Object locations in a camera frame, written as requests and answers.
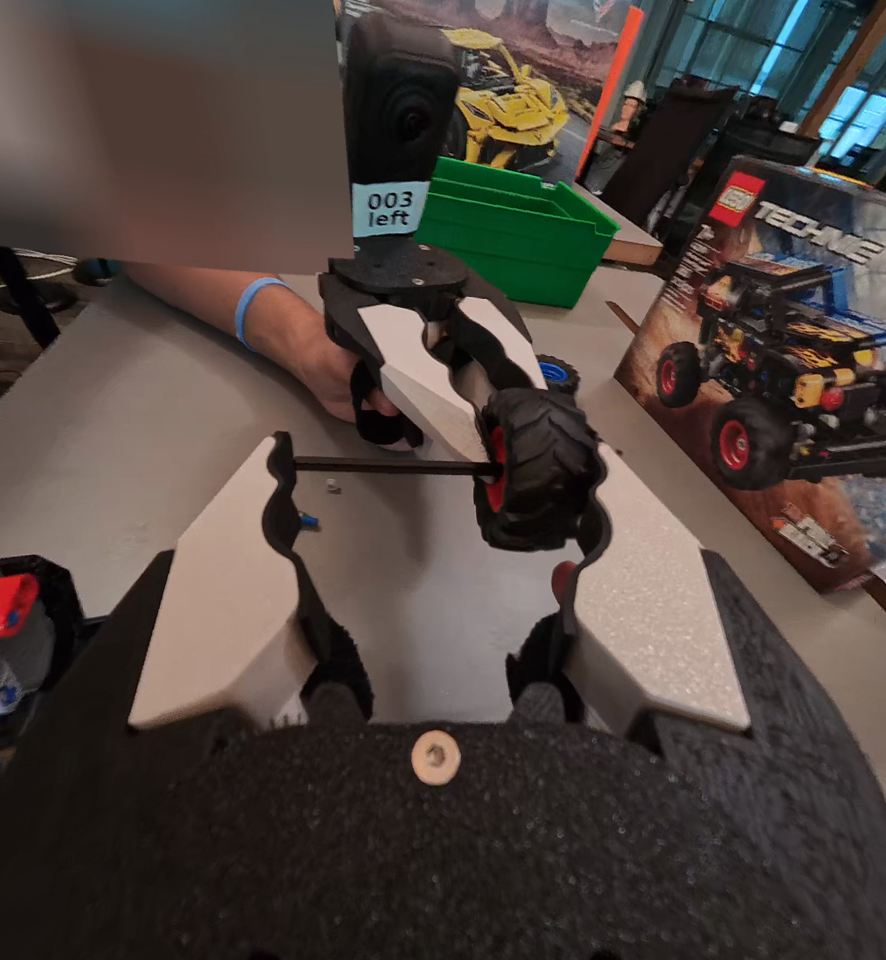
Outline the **orange post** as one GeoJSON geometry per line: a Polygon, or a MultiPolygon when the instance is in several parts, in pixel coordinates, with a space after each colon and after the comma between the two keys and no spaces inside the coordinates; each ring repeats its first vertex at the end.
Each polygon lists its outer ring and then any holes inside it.
{"type": "Polygon", "coordinates": [[[607,112],[617,92],[619,81],[623,78],[625,70],[629,65],[644,19],[645,14],[641,7],[633,4],[628,7],[624,25],[618,36],[616,51],[603,83],[593,119],[590,123],[588,134],[576,165],[576,171],[573,177],[574,183],[581,180],[582,175],[587,171],[591,162],[598,135],[602,131],[607,112]]]}

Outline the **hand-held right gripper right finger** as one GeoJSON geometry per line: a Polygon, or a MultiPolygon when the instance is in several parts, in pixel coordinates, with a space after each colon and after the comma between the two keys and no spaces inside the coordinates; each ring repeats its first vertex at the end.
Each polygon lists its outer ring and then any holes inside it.
{"type": "Polygon", "coordinates": [[[562,608],[566,675],[616,736],[653,713],[744,735],[749,709],[700,542],[612,447],[597,449],[604,536],[562,608]]]}

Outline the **monster truck toy box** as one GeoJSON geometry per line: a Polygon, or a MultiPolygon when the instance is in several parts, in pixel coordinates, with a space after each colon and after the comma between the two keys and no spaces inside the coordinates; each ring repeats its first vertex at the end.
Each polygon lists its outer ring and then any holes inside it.
{"type": "Polygon", "coordinates": [[[886,192],[733,158],[616,378],[815,590],[886,577],[886,192]]]}

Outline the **partly built lego truck model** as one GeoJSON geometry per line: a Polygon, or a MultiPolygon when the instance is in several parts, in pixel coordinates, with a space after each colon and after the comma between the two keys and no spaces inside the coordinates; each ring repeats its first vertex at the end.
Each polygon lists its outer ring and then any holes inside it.
{"type": "Polygon", "coordinates": [[[93,632],[68,570],[36,555],[0,558],[0,773],[93,632]]]}

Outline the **person's left hand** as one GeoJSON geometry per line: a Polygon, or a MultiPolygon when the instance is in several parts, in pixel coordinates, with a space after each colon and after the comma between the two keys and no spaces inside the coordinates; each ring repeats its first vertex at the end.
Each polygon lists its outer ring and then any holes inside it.
{"type": "Polygon", "coordinates": [[[327,335],[322,316],[310,310],[294,319],[283,337],[283,366],[310,391],[321,407],[344,423],[353,423],[351,379],[358,358],[327,335]]]}

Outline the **black lego wheel red rim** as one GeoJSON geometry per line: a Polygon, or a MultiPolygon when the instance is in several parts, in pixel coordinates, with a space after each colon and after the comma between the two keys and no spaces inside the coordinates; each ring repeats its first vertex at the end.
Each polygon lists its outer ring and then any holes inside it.
{"type": "Polygon", "coordinates": [[[604,478],[599,437],[574,398],[556,390],[496,391],[482,411],[498,478],[473,481],[480,534],[495,549],[561,549],[578,537],[604,478]]]}

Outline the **blue wristband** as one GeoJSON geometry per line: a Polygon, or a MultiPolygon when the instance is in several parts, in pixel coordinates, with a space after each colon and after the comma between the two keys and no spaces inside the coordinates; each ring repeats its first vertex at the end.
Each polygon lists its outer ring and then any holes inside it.
{"type": "Polygon", "coordinates": [[[235,339],[251,353],[256,354],[257,350],[251,345],[247,338],[247,317],[250,307],[253,305],[257,296],[264,290],[280,287],[289,292],[292,288],[281,280],[279,276],[262,276],[252,280],[241,291],[233,312],[233,334],[235,339]]]}

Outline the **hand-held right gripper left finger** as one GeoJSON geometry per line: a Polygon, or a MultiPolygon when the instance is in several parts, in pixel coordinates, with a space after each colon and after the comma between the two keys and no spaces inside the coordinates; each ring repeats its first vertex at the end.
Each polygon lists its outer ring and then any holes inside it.
{"type": "Polygon", "coordinates": [[[289,435],[265,438],[178,538],[128,723],[218,710],[271,728],[317,664],[300,618],[289,435]]]}

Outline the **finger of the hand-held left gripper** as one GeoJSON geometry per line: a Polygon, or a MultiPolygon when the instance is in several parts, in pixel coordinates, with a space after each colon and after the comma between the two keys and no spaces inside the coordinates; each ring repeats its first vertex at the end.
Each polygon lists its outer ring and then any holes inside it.
{"type": "Polygon", "coordinates": [[[354,425],[367,442],[411,450],[425,441],[454,459],[488,462],[481,416],[434,352],[451,301],[357,301],[354,425]]]}
{"type": "Polygon", "coordinates": [[[443,333],[441,359],[457,394],[472,405],[486,405],[508,389],[549,390],[527,331],[492,300],[458,298],[443,333]]]}

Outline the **green plastic bin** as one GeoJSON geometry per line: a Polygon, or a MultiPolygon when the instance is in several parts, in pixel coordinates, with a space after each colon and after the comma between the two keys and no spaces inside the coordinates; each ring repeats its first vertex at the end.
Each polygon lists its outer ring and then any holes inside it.
{"type": "Polygon", "coordinates": [[[440,157],[415,233],[514,302],[575,307],[618,223],[565,183],[440,157]]]}

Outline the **person's left forearm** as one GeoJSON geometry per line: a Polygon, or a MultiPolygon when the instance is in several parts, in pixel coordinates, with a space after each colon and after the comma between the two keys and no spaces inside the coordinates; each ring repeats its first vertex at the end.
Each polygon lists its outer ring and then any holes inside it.
{"type": "MultiPolygon", "coordinates": [[[[261,277],[278,277],[252,271],[137,262],[124,263],[123,270],[129,280],[147,293],[235,340],[234,312],[245,286],[261,277]]],[[[261,291],[247,317],[247,338],[256,354],[281,364],[284,337],[292,321],[311,310],[319,314],[293,291],[280,287],[261,291]]]]}

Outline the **black lego wheel blue rim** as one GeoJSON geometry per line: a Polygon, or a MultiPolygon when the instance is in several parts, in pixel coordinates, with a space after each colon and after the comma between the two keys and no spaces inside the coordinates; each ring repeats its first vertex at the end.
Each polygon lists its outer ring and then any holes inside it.
{"type": "Polygon", "coordinates": [[[548,390],[570,398],[577,396],[581,376],[572,365],[548,354],[537,354],[536,359],[548,390]]]}

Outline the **yellow car toy box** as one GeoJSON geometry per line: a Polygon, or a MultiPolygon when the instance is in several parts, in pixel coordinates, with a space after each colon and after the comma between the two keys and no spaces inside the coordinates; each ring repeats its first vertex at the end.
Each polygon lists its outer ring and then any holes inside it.
{"type": "Polygon", "coordinates": [[[335,1],[342,38],[375,12],[439,29],[459,89],[443,156],[572,182],[620,42],[643,2],[335,1]]]}

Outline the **long black lego axle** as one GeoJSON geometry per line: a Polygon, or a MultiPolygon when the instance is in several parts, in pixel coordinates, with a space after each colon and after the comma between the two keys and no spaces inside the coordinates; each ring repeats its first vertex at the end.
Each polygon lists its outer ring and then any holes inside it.
{"type": "Polygon", "coordinates": [[[465,462],[423,459],[341,459],[329,457],[296,456],[294,469],[303,473],[336,474],[406,474],[473,476],[495,481],[505,475],[499,462],[465,462]]]}

